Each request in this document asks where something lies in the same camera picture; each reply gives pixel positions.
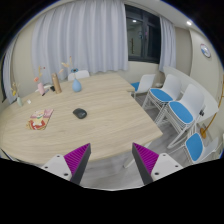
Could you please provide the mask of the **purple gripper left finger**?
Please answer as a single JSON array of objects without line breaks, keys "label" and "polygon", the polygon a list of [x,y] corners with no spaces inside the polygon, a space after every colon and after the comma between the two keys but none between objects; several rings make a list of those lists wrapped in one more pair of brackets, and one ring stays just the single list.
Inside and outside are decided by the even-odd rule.
[{"label": "purple gripper left finger", "polygon": [[79,185],[91,154],[91,145],[83,145],[66,155],[57,154],[42,169]]}]

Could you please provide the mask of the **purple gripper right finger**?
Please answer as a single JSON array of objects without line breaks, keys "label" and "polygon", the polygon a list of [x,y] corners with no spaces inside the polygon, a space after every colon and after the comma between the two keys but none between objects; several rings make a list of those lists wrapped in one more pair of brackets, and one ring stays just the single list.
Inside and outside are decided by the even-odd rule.
[{"label": "purple gripper right finger", "polygon": [[132,144],[132,154],[145,185],[182,169],[167,153],[157,154],[137,143]]}]

